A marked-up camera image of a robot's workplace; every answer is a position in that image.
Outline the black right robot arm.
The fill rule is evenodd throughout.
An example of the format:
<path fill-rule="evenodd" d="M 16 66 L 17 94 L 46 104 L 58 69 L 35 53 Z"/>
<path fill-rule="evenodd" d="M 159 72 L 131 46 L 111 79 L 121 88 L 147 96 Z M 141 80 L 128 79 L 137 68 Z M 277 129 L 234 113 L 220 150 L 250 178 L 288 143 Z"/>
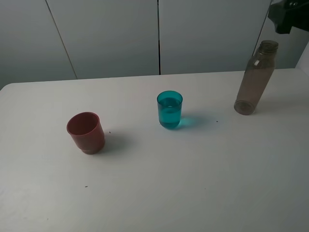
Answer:
<path fill-rule="evenodd" d="M 290 34 L 293 27 L 309 31 L 309 0 L 282 0 L 272 4 L 268 18 L 278 34 Z"/>

